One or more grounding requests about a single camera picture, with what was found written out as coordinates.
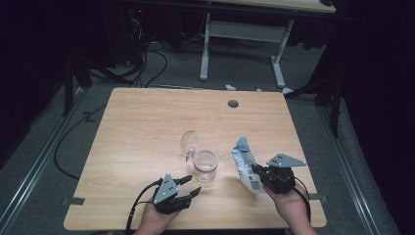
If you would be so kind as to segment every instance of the floor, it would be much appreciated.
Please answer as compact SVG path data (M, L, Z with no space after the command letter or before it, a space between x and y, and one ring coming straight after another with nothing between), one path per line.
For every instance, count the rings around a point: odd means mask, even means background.
M149 87L224 90L231 85L237 90L281 92L270 63L275 48L274 44L247 41L233 46L213 44L209 78L200 81L200 44L186 44L177 50L155 43L150 46L147 67L134 85L141 86L161 72ZM281 68L287 86L298 89L306 85L323 51L324 47L305 50L301 45L286 48ZM125 70L128 68L119 66L115 72ZM65 93L61 88L0 170L0 234L98 234L64 228L68 201L77 182L57 169L59 163L65 172L80 175L104 111L99 109L115 87L125 86L93 81L90 89L78 90L76 105L67 117L62 117ZM328 220L317 232L398 234L364 161L346 104L342 102L339 138L335 138L328 128L330 107L316 107L313 97L304 94L287 103ZM85 112L94 111L92 121L84 121Z

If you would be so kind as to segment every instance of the cable on floor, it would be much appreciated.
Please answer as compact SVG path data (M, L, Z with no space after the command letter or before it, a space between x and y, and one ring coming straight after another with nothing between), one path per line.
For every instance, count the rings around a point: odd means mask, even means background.
M158 51L153 51L153 53L159 54L160 56L162 56L164 58L164 67L161 69L161 71L159 73L157 73L155 76L153 76L145 85L145 88L147 88L149 86L149 84L155 80L160 74L162 74L165 69L167 68L167 58L165 57L165 55L163 55L162 53L158 52Z
M84 117L84 118L82 118L82 119L80 119L79 121L77 121L73 126L71 126L68 130L67 130L67 132L65 132L65 134L61 137L61 139L59 140L59 142L58 142L58 144L57 144L57 146L56 146L56 148L55 148L55 152L54 152L54 163L55 163L55 166L56 166L56 168L61 172L61 173L63 173L64 175L66 175L66 176L68 176L68 177L70 177L70 178L73 178L73 179L75 179L75 180L79 180L79 177L78 176L75 176L75 175L73 175L73 174L71 174L71 173L69 173L69 172L67 172L67 171L65 171L60 165L59 165L59 161L58 161L58 150L59 150L59 148L60 148L60 146L61 146L61 144L62 144L62 142L65 140L65 138L68 136L68 134L75 128L75 127L77 127L81 122L83 122L84 120L87 120L87 119L89 119L89 118L91 118L91 116L92 115L94 115L94 114L96 114L97 112L99 112L100 110L102 110L102 109L104 109L105 107L107 106L107 104L106 105L103 105L102 107L100 107L100 108L98 108L97 110L95 110L94 112L92 112L92 113L90 113L90 114L88 114L86 117Z

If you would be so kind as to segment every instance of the dark background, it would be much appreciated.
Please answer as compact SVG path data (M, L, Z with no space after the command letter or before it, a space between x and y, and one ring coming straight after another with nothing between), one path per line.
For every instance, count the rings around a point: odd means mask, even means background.
M301 42L310 48L330 41L310 83L331 77L342 86L350 119L388 209L401 233L410 234L415 212L411 190L415 176L414 3L353 0L335 4L338 15L367 21L335 25L298 20L288 44ZM102 67L131 61L125 9L109 11L113 8L0 1L0 165L12 156L31 122L52 99L69 58L81 55ZM145 27L151 35L178 48L181 31L197 31L202 17L201 13L145 10ZM163 20L157 18L160 13ZM324 88L313 92L327 92Z

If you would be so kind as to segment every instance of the wooden table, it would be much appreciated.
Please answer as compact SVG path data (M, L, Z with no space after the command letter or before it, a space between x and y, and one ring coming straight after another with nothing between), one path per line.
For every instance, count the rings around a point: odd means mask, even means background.
M236 100L238 108L228 101ZM256 162L282 152L305 161L284 96L276 92L116 88L91 147L74 193L83 205L70 205L68 230L122 230L138 194L170 173L173 178L192 174L180 141L187 130L199 134L198 149L219 157L212 182L196 179L180 186L181 195L202 186L168 229L284 228L273 202L265 194L250 193L239 179L231 150L242 136L248 138ZM309 168L294 167L310 193L316 193ZM148 200L154 189L142 200ZM132 228L141 219L137 207ZM315 227L326 224L319 201L311 201Z

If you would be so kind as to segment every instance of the human hand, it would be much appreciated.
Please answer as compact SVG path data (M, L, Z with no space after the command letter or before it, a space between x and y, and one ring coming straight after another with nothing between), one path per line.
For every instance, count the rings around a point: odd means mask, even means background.
M180 211L171 214L160 213L152 203L148 203L144 207L140 226L134 235L159 235L179 213Z
M316 234L309 223L305 202L296 191L291 190L286 194L275 194L263 184L262 188L274 201L275 209L287 222L294 234ZM302 186L296 184L296 189L305 197L307 196Z

